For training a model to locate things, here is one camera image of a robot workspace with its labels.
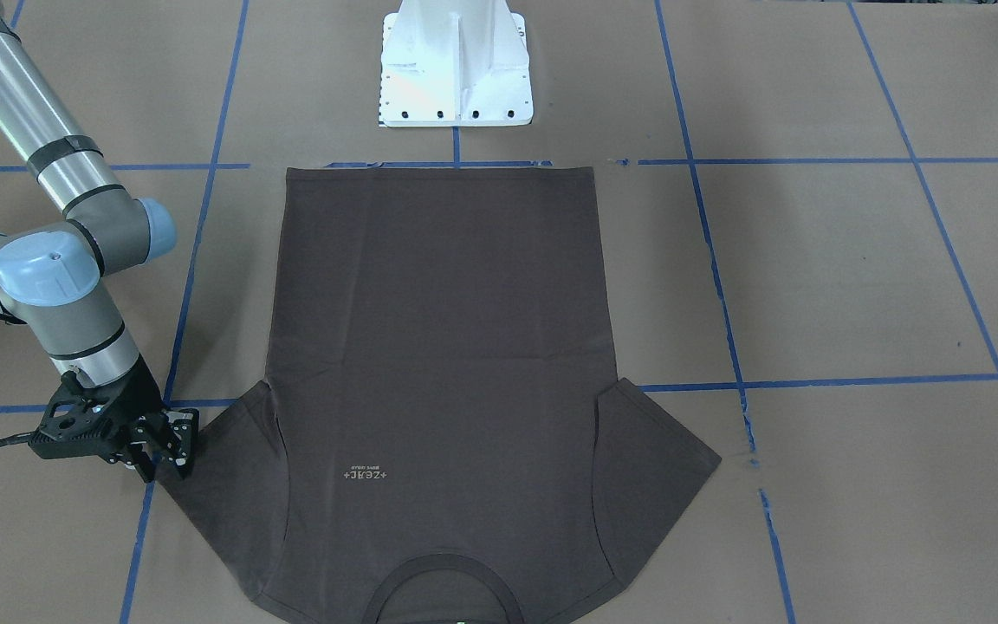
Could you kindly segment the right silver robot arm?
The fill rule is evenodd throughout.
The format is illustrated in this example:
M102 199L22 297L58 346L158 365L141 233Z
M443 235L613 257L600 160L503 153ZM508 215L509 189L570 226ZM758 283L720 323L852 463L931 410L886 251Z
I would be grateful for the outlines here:
M96 457L146 483L159 459L191 476L199 414L165 402L103 280L177 243L170 212L135 198L24 50L0 3L0 130L60 220L0 233L0 319L27 325L59 372L35 430L5 436L44 459Z

